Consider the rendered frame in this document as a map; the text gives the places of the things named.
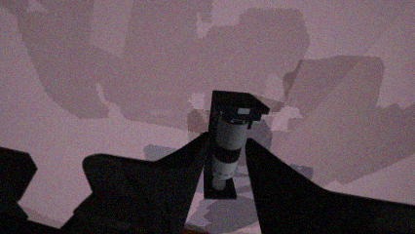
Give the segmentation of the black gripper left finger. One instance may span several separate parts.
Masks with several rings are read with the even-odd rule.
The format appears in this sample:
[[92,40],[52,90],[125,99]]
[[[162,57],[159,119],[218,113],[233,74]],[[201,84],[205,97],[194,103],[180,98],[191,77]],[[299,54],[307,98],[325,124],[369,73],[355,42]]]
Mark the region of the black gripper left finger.
[[87,156],[82,169],[93,191],[102,189],[160,206],[162,234],[182,229],[208,154],[210,132],[157,161],[107,153]]

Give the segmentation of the white cylindrical battery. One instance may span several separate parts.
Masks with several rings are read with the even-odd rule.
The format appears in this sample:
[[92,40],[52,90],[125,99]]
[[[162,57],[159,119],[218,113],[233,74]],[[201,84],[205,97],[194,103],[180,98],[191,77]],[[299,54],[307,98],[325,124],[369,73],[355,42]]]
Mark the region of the white cylindrical battery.
[[248,120],[222,119],[220,111],[212,156],[212,172],[220,179],[230,179],[237,168]]

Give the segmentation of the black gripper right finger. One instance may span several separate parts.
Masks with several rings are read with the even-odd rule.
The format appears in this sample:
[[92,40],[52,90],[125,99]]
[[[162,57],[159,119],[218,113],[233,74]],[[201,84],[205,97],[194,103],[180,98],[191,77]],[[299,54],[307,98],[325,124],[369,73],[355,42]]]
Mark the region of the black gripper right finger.
[[245,157],[262,234],[332,234],[344,223],[415,234],[414,205],[328,191],[253,138]]

